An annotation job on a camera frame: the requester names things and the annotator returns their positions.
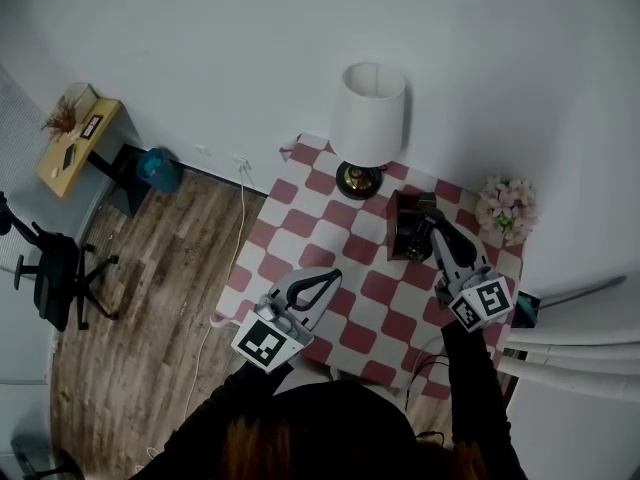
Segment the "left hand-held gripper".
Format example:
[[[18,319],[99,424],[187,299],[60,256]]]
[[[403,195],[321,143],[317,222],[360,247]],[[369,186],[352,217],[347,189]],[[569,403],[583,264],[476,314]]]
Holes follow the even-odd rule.
[[[289,362],[309,346],[315,329],[328,312],[343,280],[332,267],[291,271],[247,313],[232,349],[265,373]],[[280,307],[276,300],[283,300]]]

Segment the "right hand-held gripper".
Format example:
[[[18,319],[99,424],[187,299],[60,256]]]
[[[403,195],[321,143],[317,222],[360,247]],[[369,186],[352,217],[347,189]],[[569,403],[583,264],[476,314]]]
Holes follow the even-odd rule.
[[[456,226],[441,222],[431,242],[446,276],[435,286],[440,308],[448,309],[466,331],[486,327],[514,309],[507,279]]]

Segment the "large black remote control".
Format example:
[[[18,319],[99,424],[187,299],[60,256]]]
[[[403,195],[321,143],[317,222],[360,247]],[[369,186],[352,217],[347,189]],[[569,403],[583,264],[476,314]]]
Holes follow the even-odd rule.
[[[425,211],[419,215],[406,249],[406,255],[409,259],[423,263],[432,255],[432,233],[442,220],[443,214],[439,210]]]

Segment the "brown wooden organizer box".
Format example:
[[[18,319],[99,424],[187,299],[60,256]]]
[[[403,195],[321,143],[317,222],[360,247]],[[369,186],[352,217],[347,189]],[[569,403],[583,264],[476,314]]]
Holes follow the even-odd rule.
[[[386,207],[386,248],[388,261],[411,260],[406,255],[410,235],[416,221],[425,209],[416,207],[418,195],[423,192],[395,190]]]

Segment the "person's left forearm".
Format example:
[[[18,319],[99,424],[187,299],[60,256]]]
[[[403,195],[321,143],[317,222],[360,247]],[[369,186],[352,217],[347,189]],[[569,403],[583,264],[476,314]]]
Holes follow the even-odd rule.
[[[228,376],[214,394],[234,404],[260,402],[274,395],[293,370],[291,364],[285,363],[271,373],[266,373],[246,362],[238,371]]]

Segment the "teal box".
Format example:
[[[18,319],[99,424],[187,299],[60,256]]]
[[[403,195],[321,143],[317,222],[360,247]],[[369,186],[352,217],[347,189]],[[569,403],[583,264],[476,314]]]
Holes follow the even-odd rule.
[[[538,322],[538,308],[541,299],[519,291],[511,326],[514,328],[535,328]]]

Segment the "pale rectangular box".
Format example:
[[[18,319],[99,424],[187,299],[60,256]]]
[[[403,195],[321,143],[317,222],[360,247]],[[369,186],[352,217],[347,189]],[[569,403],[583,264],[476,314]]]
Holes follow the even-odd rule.
[[[87,113],[98,100],[94,89],[88,83],[71,84],[66,89],[64,98],[73,105],[77,113]]]

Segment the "pink flower bouquet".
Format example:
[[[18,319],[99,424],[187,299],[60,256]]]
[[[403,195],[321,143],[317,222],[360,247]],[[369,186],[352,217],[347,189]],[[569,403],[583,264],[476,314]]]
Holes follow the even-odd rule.
[[[476,204],[481,229],[507,246],[523,244],[538,222],[536,195],[526,179],[488,177]]]

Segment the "person's black top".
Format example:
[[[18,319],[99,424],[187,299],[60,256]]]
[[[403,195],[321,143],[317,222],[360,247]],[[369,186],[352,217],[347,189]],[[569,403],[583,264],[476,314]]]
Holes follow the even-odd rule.
[[[518,458],[488,463],[475,443],[419,441],[394,404],[355,383],[249,404],[215,390],[129,480],[528,480]]]

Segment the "white curtains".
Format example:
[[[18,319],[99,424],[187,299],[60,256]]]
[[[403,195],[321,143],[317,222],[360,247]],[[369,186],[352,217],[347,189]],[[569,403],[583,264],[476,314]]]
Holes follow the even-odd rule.
[[[504,341],[498,370],[575,394],[640,403],[640,295],[625,286],[542,305]]]

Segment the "white table lamp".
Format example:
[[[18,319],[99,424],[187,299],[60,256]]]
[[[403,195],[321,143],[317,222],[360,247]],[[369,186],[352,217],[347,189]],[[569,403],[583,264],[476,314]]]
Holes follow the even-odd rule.
[[[341,75],[329,143],[341,159],[335,180],[352,200],[373,197],[382,168],[402,148],[406,80],[397,69],[374,62],[348,66]]]

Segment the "teal trash bin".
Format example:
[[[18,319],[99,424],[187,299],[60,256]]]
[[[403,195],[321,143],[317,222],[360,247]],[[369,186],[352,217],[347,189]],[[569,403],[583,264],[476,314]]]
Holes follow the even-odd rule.
[[[142,154],[137,161],[136,174],[152,188],[167,194],[177,192],[181,184],[181,171],[160,148]]]

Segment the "black desk sign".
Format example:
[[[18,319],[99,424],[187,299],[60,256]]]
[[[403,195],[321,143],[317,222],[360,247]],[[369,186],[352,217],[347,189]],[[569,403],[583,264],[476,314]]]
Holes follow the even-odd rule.
[[[84,129],[82,130],[80,137],[82,139],[90,140],[96,130],[99,128],[104,116],[100,114],[93,114]]]

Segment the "yellow wooden side desk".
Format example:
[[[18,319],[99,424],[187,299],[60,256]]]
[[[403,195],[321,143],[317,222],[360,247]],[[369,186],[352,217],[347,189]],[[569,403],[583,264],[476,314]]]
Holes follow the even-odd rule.
[[[65,199],[83,168],[91,165],[114,183],[109,203],[132,218],[146,198],[150,185],[138,177],[133,164],[118,165],[97,151],[99,141],[113,127],[122,111],[123,105],[118,100],[97,99],[71,131],[53,136],[38,164],[37,174],[54,194]]]

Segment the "dried brown plant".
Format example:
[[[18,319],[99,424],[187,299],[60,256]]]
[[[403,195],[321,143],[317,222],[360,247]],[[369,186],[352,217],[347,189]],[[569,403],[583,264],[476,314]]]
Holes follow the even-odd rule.
[[[42,126],[49,138],[72,132],[77,125],[76,108],[73,101],[62,96],[56,103],[53,112],[48,116]]]

